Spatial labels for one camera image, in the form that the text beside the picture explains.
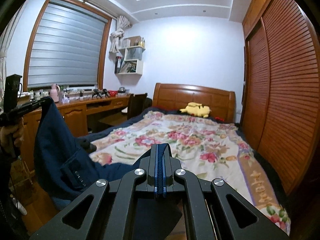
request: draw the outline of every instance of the window blind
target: window blind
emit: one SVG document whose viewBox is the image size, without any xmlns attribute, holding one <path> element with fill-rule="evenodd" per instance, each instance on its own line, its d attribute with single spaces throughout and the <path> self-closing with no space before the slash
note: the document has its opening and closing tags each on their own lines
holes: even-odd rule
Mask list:
<svg viewBox="0 0 320 240">
<path fill-rule="evenodd" d="M 28 87 L 95 85 L 107 19 L 61 0 L 50 0 L 36 31 Z"/>
</svg>

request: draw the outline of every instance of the hand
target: hand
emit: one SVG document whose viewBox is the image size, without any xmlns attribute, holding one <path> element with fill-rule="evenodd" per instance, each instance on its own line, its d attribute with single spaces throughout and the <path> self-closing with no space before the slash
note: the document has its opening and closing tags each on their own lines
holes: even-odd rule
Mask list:
<svg viewBox="0 0 320 240">
<path fill-rule="evenodd" d="M 13 134 L 14 145 L 16 147 L 21 147 L 23 142 L 23 118 L 20 118 L 18 124 L 9 125 L 7 127 L 2 127 L 0 131 L 0 142 L 2 148 L 6 153 L 10 152 L 9 148 L 9 135 Z"/>
</svg>

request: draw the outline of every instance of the dark blue bedsheet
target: dark blue bedsheet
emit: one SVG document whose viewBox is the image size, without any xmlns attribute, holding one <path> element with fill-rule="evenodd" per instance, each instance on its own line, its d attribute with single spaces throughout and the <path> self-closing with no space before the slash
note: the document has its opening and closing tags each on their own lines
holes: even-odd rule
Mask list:
<svg viewBox="0 0 320 240">
<path fill-rule="evenodd" d="M 129 119 L 126 122 L 123 122 L 120 125 L 114 126 L 114 127 L 110 127 L 104 131 L 98 132 L 98 133 L 92 133 L 89 135 L 84 136 L 83 138 L 86 138 L 88 141 L 92 142 L 101 138 L 106 137 L 107 135 L 109 135 L 109 133 L 111 133 L 114 129 L 118 129 L 118 128 L 124 128 L 124 127 L 128 127 L 130 125 L 133 125 L 136 122 L 139 122 L 143 119 L 143 116 L 148 113 L 149 111 L 158 111 L 164 114 L 181 114 L 181 115 L 186 115 L 186 114 L 182 114 L 179 110 L 173 110 L 173 111 L 167 111 L 167 110 L 163 110 L 163 109 L 159 109 L 157 107 L 149 107 L 147 109 L 145 109 L 142 114 L 133 117 L 131 119 Z M 215 122 L 219 122 L 222 123 L 221 121 L 217 121 L 212 117 L 208 117 L 208 119 L 211 119 Z M 242 132 L 242 129 L 240 127 L 240 125 L 238 123 L 235 124 L 236 127 L 238 127 L 237 130 L 237 134 L 244 140 L 247 142 L 244 133 Z M 285 191 L 282 187 L 281 184 L 281 180 L 277 174 L 277 172 L 275 171 L 275 169 L 271 166 L 271 164 L 265 160 L 257 151 L 254 151 L 254 157 L 255 159 L 260 163 L 260 165 L 262 166 L 262 168 L 264 169 L 264 171 L 266 172 L 268 179 L 274 189 L 276 198 L 278 199 L 278 202 L 287 210 L 288 215 L 290 216 L 291 212 L 289 209 L 289 205 L 287 203 L 287 197 L 285 194 Z"/>
</svg>

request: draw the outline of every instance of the floral blanket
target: floral blanket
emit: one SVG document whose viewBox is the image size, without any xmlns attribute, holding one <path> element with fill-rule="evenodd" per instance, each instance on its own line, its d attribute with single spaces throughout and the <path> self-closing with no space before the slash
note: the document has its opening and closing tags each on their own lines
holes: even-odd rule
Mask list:
<svg viewBox="0 0 320 240">
<path fill-rule="evenodd" d="M 234 124 L 219 124 L 188 115 L 149 111 L 144 118 L 113 130 L 93 142 L 94 162 L 133 164 L 151 144 L 169 143 L 172 156 L 198 178 L 225 180 L 287 234 L 290 219 L 278 203 L 268 177 L 252 148 L 236 133 Z"/>
</svg>

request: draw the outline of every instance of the chair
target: chair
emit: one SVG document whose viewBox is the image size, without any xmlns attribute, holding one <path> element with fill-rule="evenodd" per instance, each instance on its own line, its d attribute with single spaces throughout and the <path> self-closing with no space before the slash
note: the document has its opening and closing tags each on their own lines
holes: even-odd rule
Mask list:
<svg viewBox="0 0 320 240">
<path fill-rule="evenodd" d="M 131 94 L 129 97 L 127 114 L 119 112 L 104 117 L 100 119 L 99 122 L 105 123 L 110 126 L 116 126 L 132 117 L 138 116 L 144 110 L 144 103 L 147 99 L 147 95 L 147 93 L 139 95 Z"/>
</svg>

